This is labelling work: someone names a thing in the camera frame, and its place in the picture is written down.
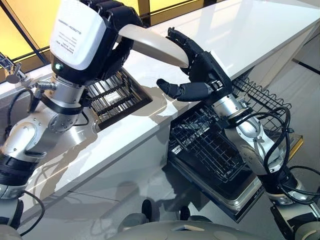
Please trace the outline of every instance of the metal grate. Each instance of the metal grate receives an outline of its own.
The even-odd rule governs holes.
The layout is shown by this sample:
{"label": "metal grate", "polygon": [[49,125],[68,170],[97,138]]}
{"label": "metal grate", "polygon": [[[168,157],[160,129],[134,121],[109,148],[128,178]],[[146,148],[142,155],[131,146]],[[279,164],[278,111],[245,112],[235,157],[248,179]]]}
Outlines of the metal grate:
{"label": "metal grate", "polygon": [[87,90],[101,129],[151,102],[123,68],[109,78],[102,77]]}
{"label": "metal grate", "polygon": [[[280,106],[291,108],[283,99],[263,90],[248,78],[232,82],[233,94],[243,97],[253,112],[269,112]],[[215,124],[218,120],[213,108],[202,103],[171,123],[169,151],[178,154],[185,150],[196,157],[200,168],[206,168],[216,178],[226,183],[231,181],[246,165],[236,147]],[[280,125],[271,118],[261,121],[269,137],[279,134]]]}
{"label": "metal grate", "polygon": [[[282,98],[278,98],[269,90],[263,89],[262,86],[256,85],[255,82],[250,81],[249,78],[236,79],[232,82],[233,94],[236,97],[244,97],[249,107],[253,109],[254,113],[269,112],[278,107],[287,107],[291,109],[290,103],[285,103]],[[278,111],[278,116],[284,120],[285,111]],[[272,117],[267,117],[261,120],[265,133],[272,138],[277,136],[280,132],[281,125]]]}

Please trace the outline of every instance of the kitchen counter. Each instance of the kitchen counter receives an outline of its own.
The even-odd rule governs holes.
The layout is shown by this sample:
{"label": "kitchen counter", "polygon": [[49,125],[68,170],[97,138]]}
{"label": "kitchen counter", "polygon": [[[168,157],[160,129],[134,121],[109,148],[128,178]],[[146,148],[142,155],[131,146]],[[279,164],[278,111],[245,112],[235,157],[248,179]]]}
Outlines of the kitchen counter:
{"label": "kitchen counter", "polygon": [[[168,27],[175,27],[211,51],[231,79],[235,79],[313,28],[319,18],[319,8],[295,0],[227,0],[150,30],[165,36]],[[166,97],[156,85],[158,78],[187,83],[188,76],[179,68],[135,51],[131,51],[124,68],[151,96],[152,102],[38,167],[28,182],[28,191],[40,199],[66,193],[112,166],[123,154],[196,104]],[[50,68],[44,67],[37,73],[45,75],[48,71]],[[28,196],[22,199],[25,212],[36,204]]]}

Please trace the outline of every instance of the dishwasher rack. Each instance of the dishwasher rack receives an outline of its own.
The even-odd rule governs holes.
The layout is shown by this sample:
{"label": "dishwasher rack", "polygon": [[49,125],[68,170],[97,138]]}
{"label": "dishwasher rack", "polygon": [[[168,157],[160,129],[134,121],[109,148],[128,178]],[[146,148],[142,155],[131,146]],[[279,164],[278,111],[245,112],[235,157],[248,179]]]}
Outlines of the dishwasher rack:
{"label": "dishwasher rack", "polygon": [[[291,104],[250,81],[232,82],[233,95],[253,113]],[[278,116],[284,120],[284,111]],[[194,183],[234,221],[239,222],[263,193],[263,187],[238,150],[228,140],[211,106],[200,102],[171,122],[168,162]],[[276,140],[281,125],[272,117],[260,120],[269,138]]]}
{"label": "dishwasher rack", "polygon": [[97,115],[100,130],[152,101],[124,68],[109,78],[102,76],[97,80],[87,90],[93,99],[91,108]]}

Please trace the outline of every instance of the open dishwasher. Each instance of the open dishwasher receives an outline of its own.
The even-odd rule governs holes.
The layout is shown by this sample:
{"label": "open dishwasher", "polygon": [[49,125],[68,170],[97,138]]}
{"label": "open dishwasher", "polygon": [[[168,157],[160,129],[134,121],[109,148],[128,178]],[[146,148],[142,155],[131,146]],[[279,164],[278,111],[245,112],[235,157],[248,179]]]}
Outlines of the open dishwasher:
{"label": "open dishwasher", "polygon": [[[235,97],[243,98],[254,113],[280,106],[291,108],[289,103],[263,90],[249,78],[235,79],[232,89]],[[201,102],[172,121],[168,162],[238,223],[263,194],[264,188],[228,140],[218,120],[213,108]],[[276,140],[281,130],[279,123],[270,117],[261,123],[268,137]],[[290,147],[300,138],[291,134]],[[284,147],[280,147],[280,151],[285,154]]]}

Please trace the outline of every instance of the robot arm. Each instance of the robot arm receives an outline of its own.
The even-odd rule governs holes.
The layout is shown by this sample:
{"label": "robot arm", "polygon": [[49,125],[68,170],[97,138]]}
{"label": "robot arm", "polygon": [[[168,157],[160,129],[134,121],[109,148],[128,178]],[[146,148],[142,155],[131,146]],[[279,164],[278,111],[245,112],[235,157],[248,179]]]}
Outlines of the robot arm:
{"label": "robot arm", "polygon": [[[214,109],[223,123],[221,125],[226,136],[262,182],[273,203],[271,212],[274,220],[286,239],[319,239],[320,210],[314,201],[320,194],[314,193],[311,199],[303,194],[304,187],[287,167],[289,151],[282,157],[278,148],[283,139],[290,145],[289,110],[281,108],[273,112],[251,114],[246,103],[233,96],[230,78],[209,52],[203,51],[193,40],[174,28],[169,28],[167,38],[186,52],[190,65],[181,70],[189,75],[190,83],[178,86],[159,79],[158,86],[174,99],[204,101]],[[278,118],[282,133],[274,142],[266,135],[259,118],[274,116],[276,111],[285,111],[287,117],[285,121]]]}
{"label": "robot arm", "polygon": [[[30,114],[13,126],[0,151],[0,225],[19,227],[19,197],[41,159],[88,106],[85,87],[101,74],[113,75],[126,61],[133,40],[122,37],[113,47],[119,30],[128,24],[142,26],[135,10],[121,2],[62,1],[50,39],[52,78],[28,86],[36,87]],[[26,80],[20,66],[2,54],[0,64],[9,82]]]}

